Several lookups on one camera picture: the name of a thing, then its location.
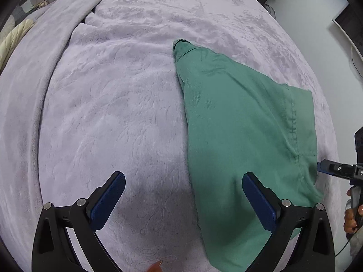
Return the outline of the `person right hand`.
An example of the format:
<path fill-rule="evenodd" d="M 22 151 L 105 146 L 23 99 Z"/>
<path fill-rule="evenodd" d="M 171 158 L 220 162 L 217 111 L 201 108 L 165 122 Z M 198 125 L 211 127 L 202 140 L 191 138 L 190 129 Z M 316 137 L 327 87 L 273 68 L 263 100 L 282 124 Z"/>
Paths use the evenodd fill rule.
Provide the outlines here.
<path fill-rule="evenodd" d="M 362 205 L 356 209 L 349 208 L 345 210 L 345 222 L 343 228 L 347 234 L 354 234 L 359 229 L 355 220 L 356 214 L 359 214 L 362 217 Z"/>

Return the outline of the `person left hand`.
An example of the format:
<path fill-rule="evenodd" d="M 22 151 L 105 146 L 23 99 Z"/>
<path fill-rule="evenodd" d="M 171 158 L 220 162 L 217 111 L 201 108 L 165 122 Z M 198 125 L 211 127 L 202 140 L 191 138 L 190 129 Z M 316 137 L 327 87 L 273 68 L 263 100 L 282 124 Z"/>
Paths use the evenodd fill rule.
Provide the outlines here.
<path fill-rule="evenodd" d="M 162 265 L 163 261 L 158 261 L 156 263 L 153 263 L 147 270 L 147 272 L 163 272 Z"/>

